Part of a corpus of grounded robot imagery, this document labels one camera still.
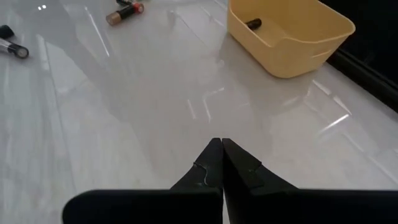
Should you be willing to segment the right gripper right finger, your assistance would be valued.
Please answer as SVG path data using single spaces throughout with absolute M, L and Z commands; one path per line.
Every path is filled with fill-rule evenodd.
M 231 139 L 223 149 L 231 223 L 397 223 L 396 191 L 300 189 Z

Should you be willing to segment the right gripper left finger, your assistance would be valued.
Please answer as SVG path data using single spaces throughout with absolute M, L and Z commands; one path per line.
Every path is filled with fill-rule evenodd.
M 62 222 L 222 223 L 223 144 L 213 138 L 170 189 L 89 190 L 71 198 Z

